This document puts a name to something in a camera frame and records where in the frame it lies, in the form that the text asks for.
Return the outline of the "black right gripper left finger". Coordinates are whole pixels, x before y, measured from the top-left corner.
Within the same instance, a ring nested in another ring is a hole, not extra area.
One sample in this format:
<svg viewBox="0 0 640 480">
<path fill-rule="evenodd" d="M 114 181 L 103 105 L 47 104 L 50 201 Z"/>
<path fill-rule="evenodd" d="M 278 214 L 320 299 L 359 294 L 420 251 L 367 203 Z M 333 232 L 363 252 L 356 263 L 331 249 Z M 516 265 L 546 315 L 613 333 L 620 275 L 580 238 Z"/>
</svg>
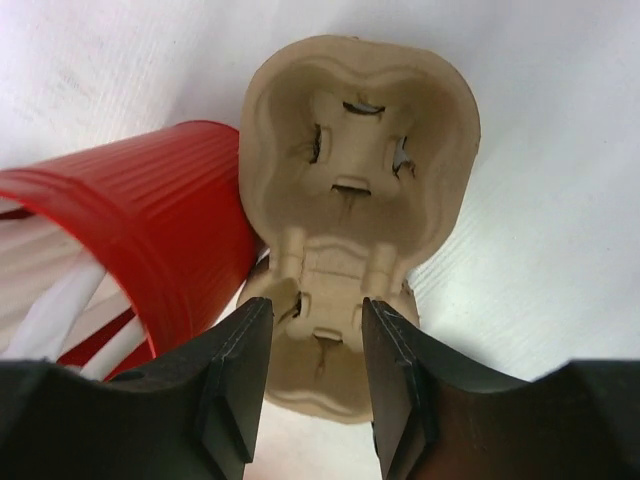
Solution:
<svg viewBox="0 0 640 480">
<path fill-rule="evenodd" d="M 239 479 L 253 460 L 273 328 L 253 298 L 107 382 L 46 361 L 1 365 L 5 479 Z"/>
</svg>

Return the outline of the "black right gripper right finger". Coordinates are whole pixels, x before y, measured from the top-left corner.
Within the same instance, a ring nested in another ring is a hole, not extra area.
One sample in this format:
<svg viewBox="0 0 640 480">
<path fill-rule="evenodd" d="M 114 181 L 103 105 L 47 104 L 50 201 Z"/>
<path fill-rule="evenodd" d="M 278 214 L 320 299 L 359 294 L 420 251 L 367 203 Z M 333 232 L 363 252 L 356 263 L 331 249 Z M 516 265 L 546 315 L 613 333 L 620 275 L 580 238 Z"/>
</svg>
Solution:
<svg viewBox="0 0 640 480">
<path fill-rule="evenodd" d="M 366 300 L 373 433 L 386 479 L 635 479 L 639 364 L 574 360 L 532 382 Z"/>
</svg>

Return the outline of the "brown cup carrier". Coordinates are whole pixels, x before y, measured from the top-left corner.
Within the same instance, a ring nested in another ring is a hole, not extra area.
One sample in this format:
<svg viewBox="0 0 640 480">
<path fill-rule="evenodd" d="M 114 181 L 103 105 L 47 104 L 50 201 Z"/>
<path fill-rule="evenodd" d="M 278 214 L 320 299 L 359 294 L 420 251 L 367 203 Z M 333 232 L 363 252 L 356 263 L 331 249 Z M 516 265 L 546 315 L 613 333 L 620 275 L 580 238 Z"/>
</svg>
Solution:
<svg viewBox="0 0 640 480">
<path fill-rule="evenodd" d="M 273 304 L 269 402 L 371 420 L 363 303 L 383 300 L 418 322 L 408 274 L 451 235 L 480 139 L 469 85 L 426 49 L 322 35 L 256 71 L 239 189 L 269 253 L 240 297 Z"/>
</svg>

